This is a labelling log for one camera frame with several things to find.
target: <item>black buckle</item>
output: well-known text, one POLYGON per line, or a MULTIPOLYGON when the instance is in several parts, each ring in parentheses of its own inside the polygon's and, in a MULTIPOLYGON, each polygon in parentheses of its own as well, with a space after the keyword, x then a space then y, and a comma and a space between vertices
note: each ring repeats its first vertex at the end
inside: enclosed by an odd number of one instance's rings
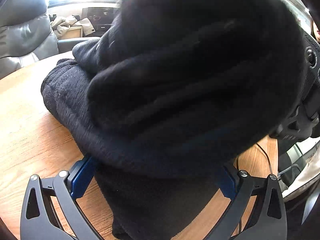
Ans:
POLYGON ((303 105, 299 105, 290 116, 284 120, 276 130, 270 134, 271 138, 281 140, 305 140, 312 135, 312 129, 319 123, 317 112, 312 117, 308 117, 303 105))

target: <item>gray leather chair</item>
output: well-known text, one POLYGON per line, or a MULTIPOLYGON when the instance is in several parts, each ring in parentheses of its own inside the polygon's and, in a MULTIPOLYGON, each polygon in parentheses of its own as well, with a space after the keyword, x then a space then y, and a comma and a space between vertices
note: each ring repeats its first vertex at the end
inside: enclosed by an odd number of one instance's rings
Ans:
POLYGON ((0 79, 92 38, 58 39, 45 0, 7 0, 0 8, 0 79))

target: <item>black appliance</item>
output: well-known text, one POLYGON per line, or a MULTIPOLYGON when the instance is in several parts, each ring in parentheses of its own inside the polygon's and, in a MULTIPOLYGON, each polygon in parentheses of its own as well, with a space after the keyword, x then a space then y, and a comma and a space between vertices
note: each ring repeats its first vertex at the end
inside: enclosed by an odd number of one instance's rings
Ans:
POLYGON ((112 26, 118 8, 87 7, 82 9, 81 19, 88 18, 95 29, 86 37, 101 37, 112 26))

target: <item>black metal clamp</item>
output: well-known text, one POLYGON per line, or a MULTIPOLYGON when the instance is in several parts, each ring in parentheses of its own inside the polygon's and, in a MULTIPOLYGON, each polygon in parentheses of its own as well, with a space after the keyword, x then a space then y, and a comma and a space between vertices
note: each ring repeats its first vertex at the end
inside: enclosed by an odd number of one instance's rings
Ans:
MULTIPOLYGON (((21 221, 21 240, 103 240, 88 221, 76 199, 83 196, 95 171, 95 161, 85 157, 70 171, 60 171, 53 178, 32 175, 25 193, 21 221), (50 196, 57 197, 60 207, 76 237, 69 235, 54 210, 50 196)), ((222 192, 231 203, 204 240, 286 240, 287 223, 284 202, 277 177, 251 177, 232 165, 221 169, 222 192), (231 237, 251 196, 257 196, 244 231, 231 237)))

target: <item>blue clamp pad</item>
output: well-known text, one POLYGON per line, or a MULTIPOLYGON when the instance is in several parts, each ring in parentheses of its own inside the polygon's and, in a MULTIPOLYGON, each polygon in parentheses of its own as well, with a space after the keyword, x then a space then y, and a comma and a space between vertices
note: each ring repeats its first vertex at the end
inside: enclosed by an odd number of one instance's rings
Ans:
POLYGON ((85 156, 77 161, 69 170, 67 186, 73 200, 81 198, 87 190, 96 168, 96 160, 91 156, 85 156))
POLYGON ((214 170, 215 184, 220 188, 223 195, 233 201, 237 194, 237 184, 231 173, 225 166, 216 167, 214 170))

